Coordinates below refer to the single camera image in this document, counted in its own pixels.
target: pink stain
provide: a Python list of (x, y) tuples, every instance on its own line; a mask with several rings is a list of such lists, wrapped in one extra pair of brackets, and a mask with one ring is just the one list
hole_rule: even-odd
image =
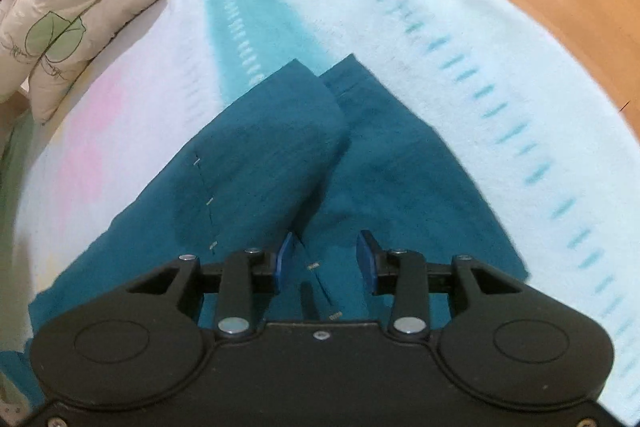
[(104, 187), (101, 136), (124, 107), (123, 70), (112, 66), (96, 78), (64, 122), (62, 157), (55, 177), (54, 198), (63, 232), (72, 210), (95, 201)]

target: fabric fold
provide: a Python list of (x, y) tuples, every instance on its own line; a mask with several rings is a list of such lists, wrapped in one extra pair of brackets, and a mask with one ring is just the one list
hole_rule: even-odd
[[(366, 295), (355, 239), (371, 230), (383, 248), (432, 263), (467, 253), (523, 280), (524, 264), (482, 194), (433, 128), (412, 114), (353, 55), (321, 77), (340, 106), (350, 142), (295, 230), (318, 263), (341, 318), (385, 319), (390, 301)], [(446, 303), (431, 306), (434, 324)]]
[[(309, 70), (291, 62), (193, 137), (52, 287), (36, 296), (30, 304), (34, 333), (53, 317), (183, 253), (210, 263), (247, 245), (272, 243), (289, 228), (345, 139), (334, 97)], [(314, 284), (310, 279), (312, 293), (320, 295)], [(299, 298), (286, 304), (285, 316), (300, 313)]]

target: metal screw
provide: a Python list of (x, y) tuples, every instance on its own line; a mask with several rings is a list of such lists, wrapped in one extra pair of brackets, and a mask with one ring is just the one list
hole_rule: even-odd
[(420, 333), (426, 327), (427, 324), (424, 320), (419, 319), (418, 317), (400, 317), (394, 322), (394, 328), (396, 328), (396, 330), (408, 335), (412, 333)]
[(329, 331), (316, 331), (316, 333), (314, 333), (314, 338), (318, 341), (325, 341), (327, 340), (329, 337), (331, 336), (331, 333), (329, 333)]
[(49, 418), (49, 420), (47, 420), (47, 427), (66, 427), (66, 422), (58, 417)]
[(237, 335), (249, 329), (249, 321), (242, 317), (227, 317), (218, 323), (218, 328), (230, 335)]

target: bedsheet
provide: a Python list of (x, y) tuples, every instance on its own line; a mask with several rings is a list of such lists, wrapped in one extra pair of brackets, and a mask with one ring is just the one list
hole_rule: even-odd
[(506, 0), (158, 1), (28, 137), (1, 252), (11, 290), (28, 290), (0, 349), (23, 348), (26, 304), (225, 107), (295, 58), (319, 75), (351, 53), (444, 139), (529, 283), (609, 331), (601, 402), (637, 422), (640, 149), (583, 68)]

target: teal stripe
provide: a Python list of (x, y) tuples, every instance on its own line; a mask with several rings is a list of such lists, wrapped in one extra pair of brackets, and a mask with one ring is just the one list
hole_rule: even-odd
[(543, 163), (540, 167), (538, 167), (532, 175), (525, 178), (524, 182), (527, 185), (534, 185), (538, 183), (545, 175), (545, 173), (550, 169), (551, 163)]
[(628, 349), (631, 349), (635, 345), (636, 345), (636, 338), (635, 337), (629, 337), (629, 338), (627, 338), (626, 342), (622, 345), (622, 347), (618, 351), (622, 355), (623, 353), (626, 353), (626, 351)]
[(596, 293), (601, 293), (602, 291), (604, 291), (604, 289), (609, 286), (613, 281), (615, 280), (615, 277), (613, 277), (612, 275), (607, 275), (596, 287), (595, 287), (595, 292)]
[(479, 100), (480, 98), (482, 98), (483, 96), (487, 96), (489, 93), (491, 93), (493, 90), (495, 89), (494, 84), (489, 84), (488, 86), (483, 87), (482, 89), (476, 91), (474, 93), (474, 99), (475, 100)]
[(504, 108), (506, 108), (508, 105), (509, 104), (507, 102), (502, 102), (499, 106), (497, 106), (497, 107), (493, 108), (492, 110), (489, 110), (486, 113), (484, 113), (484, 115), (482, 115), (482, 118), (491, 118), (492, 116), (495, 116), (500, 111), (502, 111)]
[(629, 362), (627, 365), (625, 365), (625, 368), (622, 370), (622, 373), (620, 373), (620, 378), (625, 378), (626, 375), (629, 374), (629, 372), (636, 367), (636, 365), (638, 365), (638, 357), (635, 357), (631, 362)]
[(640, 394), (640, 385), (638, 385), (638, 387), (636, 387), (628, 396), (627, 399), (631, 400), (633, 397), (635, 397), (636, 395)]
[(468, 79), (470, 76), (473, 76), (476, 73), (478, 73), (478, 68), (473, 68), (471, 70), (466, 70), (464, 73), (459, 74), (456, 77), (456, 82), (462, 82), (463, 80)]
[(588, 256), (584, 261), (582, 261), (578, 265), (578, 268), (580, 268), (581, 270), (586, 270), (587, 268), (596, 264), (603, 256), (603, 254), (604, 252), (602, 250), (596, 250), (595, 252), (591, 253), (590, 256)]
[[(331, 67), (328, 52), (322, 49), (299, 14), (285, 0), (231, 0), (238, 6), (241, 29), (229, 27), (229, 12), (225, 10), (225, 3), (229, 1), (205, 0), (209, 42), (218, 63), (225, 105), (250, 89), (251, 77), (258, 71), (256, 66), (260, 66), (259, 71), (265, 76), (294, 58), (315, 74)], [(245, 41), (257, 56), (250, 66), (243, 66), (239, 57), (238, 46)]]
[(602, 312), (602, 318), (606, 318), (609, 317), (610, 314), (612, 314), (618, 306), (620, 306), (621, 302), (624, 300), (623, 297), (618, 296), (615, 299), (613, 299), (613, 302), (607, 306), (604, 311)]
[(591, 235), (591, 229), (584, 229), (578, 235), (576, 235), (569, 243), (566, 245), (570, 250), (574, 250), (575, 247), (580, 245), (587, 237)]
[(627, 331), (631, 326), (633, 326), (633, 323), (635, 322), (635, 320), (633, 319), (627, 319), (622, 326), (620, 326), (617, 330), (616, 333), (614, 334), (614, 338), (618, 338), (620, 337), (623, 333), (625, 333), (625, 331)]
[[(513, 129), (511, 129), (507, 134), (503, 134), (502, 136), (500, 136), (496, 141), (495, 144), (496, 145), (500, 145), (502, 143), (505, 143), (507, 140), (510, 140), (511, 138), (513, 138), (514, 136), (517, 136), (518, 134), (520, 134), (522, 131), (524, 131), (527, 128), (527, 125), (529, 125), (528, 123), (521, 123), (518, 124), (516, 127), (514, 127)], [(533, 147), (535, 147), (536, 145), (530, 145), (528, 146), (529, 149), (526, 151), (520, 151), (520, 154), (525, 154), (527, 152), (529, 152), (531, 149), (533, 149)]]
[(424, 26), (424, 22), (414, 22), (404, 32), (409, 34), (413, 33)]
[(430, 42), (427, 46), (427, 53), (430, 53), (434, 50), (437, 50), (439, 47), (444, 46), (447, 42), (451, 40), (451, 37), (440, 37), (439, 39), (435, 39), (433, 42)]
[(453, 65), (456, 65), (461, 60), (464, 60), (464, 58), (465, 58), (465, 55), (458, 55), (457, 57), (453, 57), (451, 60), (448, 60), (443, 65), (441, 65), (440, 69), (443, 71), (448, 70), (450, 67), (452, 67)]
[(556, 210), (551, 214), (551, 219), (558, 219), (558, 217), (564, 216), (575, 204), (575, 198), (569, 198), (563, 204), (561, 204)]
[(402, 10), (406, 7), (406, 0), (401, 0), (396, 3), (396, 5), (386, 12), (387, 15), (391, 15), (396, 13), (398, 10), (402, 13)]
[(516, 156), (524, 156), (526, 155), (526, 153), (531, 152), (537, 146), (538, 146), (537, 143), (530, 143), (529, 145), (526, 145), (522, 149), (520, 149), (520, 151), (518, 152), (518, 154), (516, 154)]

